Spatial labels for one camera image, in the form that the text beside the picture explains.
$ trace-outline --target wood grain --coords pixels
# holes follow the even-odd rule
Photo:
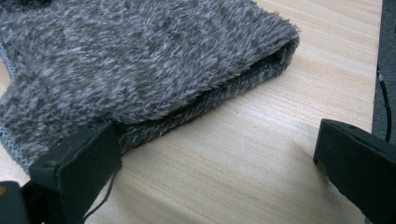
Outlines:
[[[322,118],[371,130],[381,1],[257,2],[301,29],[287,71],[127,153],[88,223],[362,223],[312,157]],[[27,181],[0,161],[1,180]]]

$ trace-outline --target wooden table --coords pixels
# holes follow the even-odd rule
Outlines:
[[[363,222],[312,157],[322,118],[371,130],[381,1],[258,4],[301,29],[287,71],[126,154],[89,223]],[[4,150],[0,170],[28,180]]]

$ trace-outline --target fuzzy gray sweater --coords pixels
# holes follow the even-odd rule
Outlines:
[[[78,128],[118,123],[124,150],[286,69],[298,31],[249,0],[53,0],[0,5],[14,78],[3,146],[25,171]]]

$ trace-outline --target light wood surface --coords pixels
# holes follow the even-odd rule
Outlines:
[[[322,118],[371,130],[381,1],[258,4],[301,29],[287,71],[126,154],[88,223],[363,222],[312,157]],[[0,170],[28,180],[3,149]]]

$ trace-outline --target dark floor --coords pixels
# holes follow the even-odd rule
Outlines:
[[[379,37],[378,63],[388,89],[392,109],[392,135],[390,142],[396,145],[396,1],[383,0],[381,34]],[[387,132],[387,112],[383,94],[377,81],[373,115],[373,134],[382,139]]]

